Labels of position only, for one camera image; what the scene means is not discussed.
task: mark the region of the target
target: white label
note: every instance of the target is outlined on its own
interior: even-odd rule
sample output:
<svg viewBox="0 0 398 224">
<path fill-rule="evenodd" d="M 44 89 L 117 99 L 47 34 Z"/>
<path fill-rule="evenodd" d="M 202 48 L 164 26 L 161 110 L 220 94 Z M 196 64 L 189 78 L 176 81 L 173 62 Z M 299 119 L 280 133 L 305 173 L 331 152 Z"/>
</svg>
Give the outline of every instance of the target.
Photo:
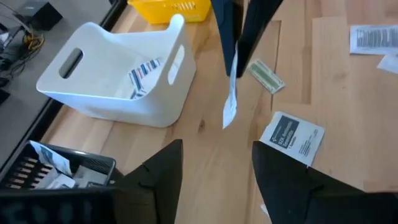
<svg viewBox="0 0 398 224">
<path fill-rule="evenodd" d="M 235 55 L 232 61 L 231 73 L 229 76 L 229 95 L 225 101 L 223 110 L 223 129 L 228 127 L 235 118 L 236 107 L 236 68 L 238 67 L 238 43 L 235 44 Z"/>
<path fill-rule="evenodd" d="M 324 133 L 323 127 L 278 111 L 260 141 L 311 166 Z"/>
<path fill-rule="evenodd" d="M 398 26 L 352 26 L 352 54 L 398 54 Z"/>
<path fill-rule="evenodd" d="M 387 72 L 398 74 L 398 55 L 389 54 L 384 56 L 377 68 L 383 69 Z"/>
</svg>

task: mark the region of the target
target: paper document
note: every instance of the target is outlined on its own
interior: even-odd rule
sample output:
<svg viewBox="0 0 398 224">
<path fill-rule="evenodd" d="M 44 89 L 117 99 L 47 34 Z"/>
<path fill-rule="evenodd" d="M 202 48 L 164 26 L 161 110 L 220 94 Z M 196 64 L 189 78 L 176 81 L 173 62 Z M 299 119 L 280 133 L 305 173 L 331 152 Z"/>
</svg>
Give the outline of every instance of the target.
<svg viewBox="0 0 398 224">
<path fill-rule="evenodd" d="M 258 59 L 249 64 L 249 71 L 271 94 L 286 86 L 285 82 Z"/>
<path fill-rule="evenodd" d="M 284 112 L 275 112 L 260 141 L 311 166 L 325 129 Z"/>
<path fill-rule="evenodd" d="M 54 166 L 60 172 L 72 176 L 70 170 L 69 160 L 61 156 L 60 154 L 49 149 L 47 146 L 40 144 L 35 141 L 30 141 L 30 144 L 35 149 L 36 153 L 39 155 L 39 160 L 43 164 L 50 164 Z"/>
<path fill-rule="evenodd" d="M 105 185 L 106 175 L 87 167 L 80 166 L 73 176 L 79 188 L 102 187 Z"/>
<path fill-rule="evenodd" d="M 55 180 L 51 182 L 46 189 L 71 189 L 74 188 L 76 182 L 67 175 L 60 174 Z"/>
<path fill-rule="evenodd" d="M 51 169 L 36 185 L 35 189 L 46 189 L 59 176 L 56 169 Z"/>
<path fill-rule="evenodd" d="M 349 45 L 351 54 L 398 54 L 398 25 L 352 26 Z"/>
<path fill-rule="evenodd" d="M 238 67 L 238 43 L 235 43 L 235 55 L 232 61 L 231 73 L 229 76 L 229 95 L 225 101 L 223 110 L 223 129 L 228 127 L 235 118 L 236 107 L 236 69 Z"/>
<path fill-rule="evenodd" d="M 389 54 L 384 56 L 377 68 L 398 74 L 398 54 Z"/>
<path fill-rule="evenodd" d="M 267 209 L 266 205 L 262 204 L 262 205 L 260 205 L 260 208 L 265 214 L 267 214 L 269 216 L 268 209 Z"/>
<path fill-rule="evenodd" d="M 9 33 L 7 32 L 0 34 L 0 43 L 4 44 L 9 36 L 10 36 Z"/>
<path fill-rule="evenodd" d="M 129 72 L 129 78 L 134 87 L 130 99 L 136 100 L 141 98 L 155 87 L 160 73 L 153 73 L 152 75 L 148 74 L 153 72 L 159 66 L 160 59 L 156 58 L 140 64 L 137 68 Z"/>
</svg>

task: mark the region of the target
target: wooden table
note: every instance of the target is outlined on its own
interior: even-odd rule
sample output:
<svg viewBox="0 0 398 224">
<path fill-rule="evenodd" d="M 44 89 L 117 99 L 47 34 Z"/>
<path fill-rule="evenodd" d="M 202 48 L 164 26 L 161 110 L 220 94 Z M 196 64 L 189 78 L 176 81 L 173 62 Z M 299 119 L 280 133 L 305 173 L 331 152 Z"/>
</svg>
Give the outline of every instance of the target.
<svg viewBox="0 0 398 224">
<path fill-rule="evenodd" d="M 396 0 L 285 0 L 253 55 L 286 82 L 271 96 L 248 72 L 238 81 L 238 113 L 221 128 L 228 94 L 214 15 L 189 24 L 197 73 L 180 119 L 157 129 L 86 117 L 64 106 L 44 137 L 100 153 L 130 172 L 173 139 L 183 139 L 177 223 L 268 223 L 259 206 L 251 144 L 275 111 L 326 128 L 314 168 L 367 191 L 398 189 L 398 77 L 376 68 L 382 56 L 349 55 L 351 24 L 398 23 Z M 114 32 L 149 26 L 128 7 Z"/>
</svg>

